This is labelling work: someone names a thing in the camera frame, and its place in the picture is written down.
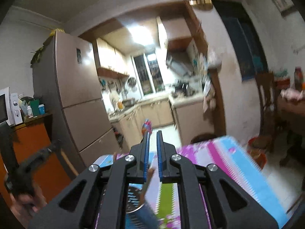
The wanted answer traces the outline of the person's left hand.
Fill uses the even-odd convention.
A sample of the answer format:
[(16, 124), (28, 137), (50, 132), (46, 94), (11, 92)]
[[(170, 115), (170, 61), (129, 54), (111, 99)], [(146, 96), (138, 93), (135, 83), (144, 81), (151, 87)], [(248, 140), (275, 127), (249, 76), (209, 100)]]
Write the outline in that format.
[(24, 227), (27, 227), (33, 216), (47, 205), (42, 189), (35, 182), (33, 187), (34, 196), (21, 194), (18, 197), (14, 197), (10, 194), (12, 200), (10, 210)]

